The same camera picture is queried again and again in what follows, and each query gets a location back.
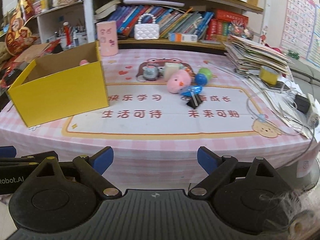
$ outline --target checkered tablecloth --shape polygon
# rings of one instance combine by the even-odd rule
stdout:
[[[252,93],[239,78],[215,68],[232,70],[232,63],[225,56],[205,53],[160,50],[130,49],[103,58],[106,83],[137,82],[139,65],[150,58],[179,59],[188,63],[195,72],[208,67],[218,78],[215,85],[242,87]],[[279,121],[263,101],[255,98],[268,120],[280,129],[294,133]],[[254,157],[265,157],[274,167],[280,167],[304,152],[310,140],[301,135],[280,135],[265,138],[258,133],[247,137],[200,138],[194,140],[110,140],[101,138],[76,138],[63,136],[61,131],[67,118],[27,128],[10,102],[0,112],[0,146],[14,145],[18,156],[54,150],[61,161],[70,161],[80,154],[93,155],[105,146],[114,149],[114,162],[104,173],[112,183],[136,184],[153,181],[168,183],[199,182],[206,176],[196,160],[200,146],[206,146],[218,155],[232,155],[239,161],[251,162]],[[319,152],[316,142],[299,159],[297,176],[308,173]]]

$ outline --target yellow cardboard box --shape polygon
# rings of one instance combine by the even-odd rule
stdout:
[[[8,90],[27,127],[109,106],[100,60],[96,42],[33,60]]]

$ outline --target pink cylinder container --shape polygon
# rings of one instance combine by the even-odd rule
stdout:
[[[109,57],[118,54],[116,21],[97,23],[97,34],[100,41],[101,56]]]

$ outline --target green ball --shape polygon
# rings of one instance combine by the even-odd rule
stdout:
[[[198,73],[204,74],[207,77],[208,81],[212,79],[212,72],[210,69],[208,69],[206,67],[200,68]]]

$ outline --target printed heart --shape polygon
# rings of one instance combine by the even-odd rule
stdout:
[[[127,73],[128,73],[128,71],[123,71],[123,70],[119,71],[119,75],[125,75]]]

